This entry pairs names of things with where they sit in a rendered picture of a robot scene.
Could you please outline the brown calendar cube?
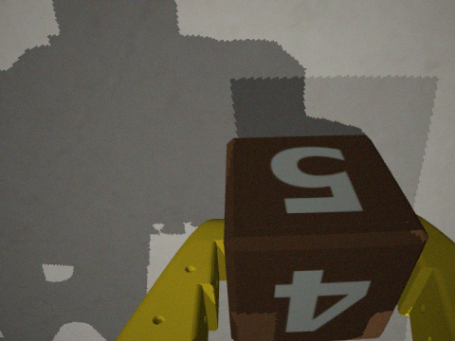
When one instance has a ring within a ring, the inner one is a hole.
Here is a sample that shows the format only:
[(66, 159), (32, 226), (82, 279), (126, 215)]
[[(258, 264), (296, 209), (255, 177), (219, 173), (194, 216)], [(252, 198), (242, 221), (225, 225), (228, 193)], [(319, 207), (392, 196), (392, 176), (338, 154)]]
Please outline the brown calendar cube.
[(366, 135), (227, 144), (224, 248), (234, 341), (379, 338), (427, 240)]

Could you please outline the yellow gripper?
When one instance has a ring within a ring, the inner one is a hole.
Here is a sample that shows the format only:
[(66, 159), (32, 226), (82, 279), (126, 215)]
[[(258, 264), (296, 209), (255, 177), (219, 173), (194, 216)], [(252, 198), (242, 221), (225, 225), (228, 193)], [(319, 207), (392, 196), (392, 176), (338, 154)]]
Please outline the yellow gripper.
[[(455, 341), (455, 242), (418, 218), (428, 240), (398, 313), (409, 316), (412, 341)], [(219, 280), (227, 280), (224, 229), (225, 219), (211, 219), (192, 232), (115, 341), (208, 341), (218, 330)]]

